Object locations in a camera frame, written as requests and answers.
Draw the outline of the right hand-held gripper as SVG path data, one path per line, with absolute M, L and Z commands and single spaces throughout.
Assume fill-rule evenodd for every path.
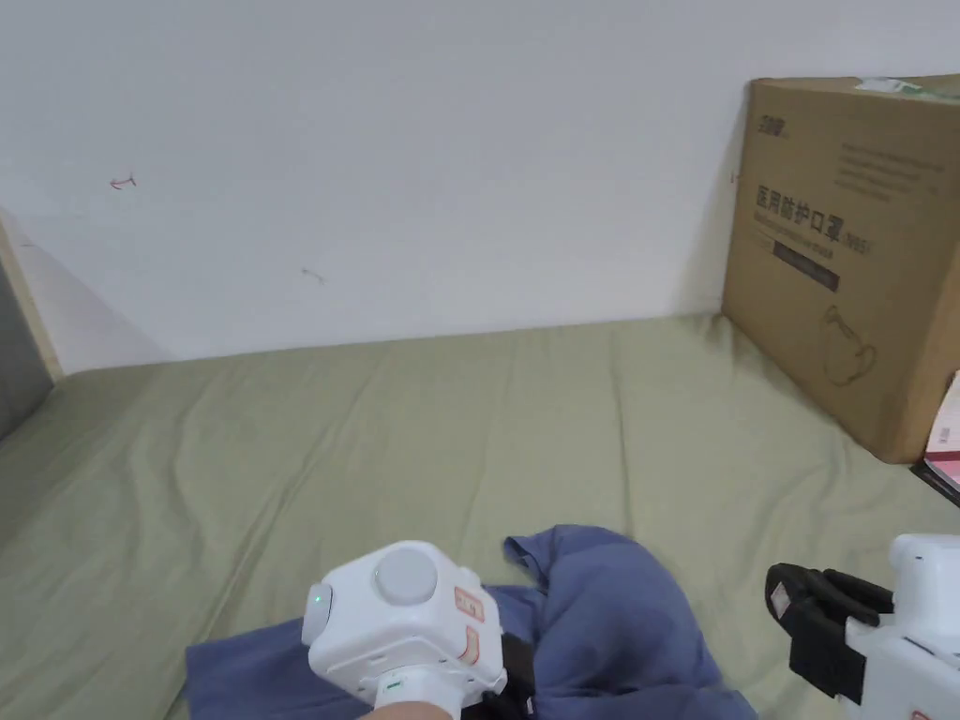
M 893 590 L 791 563 L 771 566 L 765 602 L 790 638 L 789 668 L 849 719 L 959 716 L 959 538 L 902 534 Z

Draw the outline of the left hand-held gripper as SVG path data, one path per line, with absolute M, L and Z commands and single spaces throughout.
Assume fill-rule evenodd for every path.
M 435 704 L 480 719 L 536 719 L 533 648 L 503 626 L 473 570 L 401 541 L 309 589 L 301 641 L 310 670 L 372 708 Z

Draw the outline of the person's left hand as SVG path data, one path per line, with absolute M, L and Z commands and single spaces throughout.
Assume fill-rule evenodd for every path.
M 402 701 L 375 708 L 363 720 L 451 720 L 443 708 L 423 701 Z

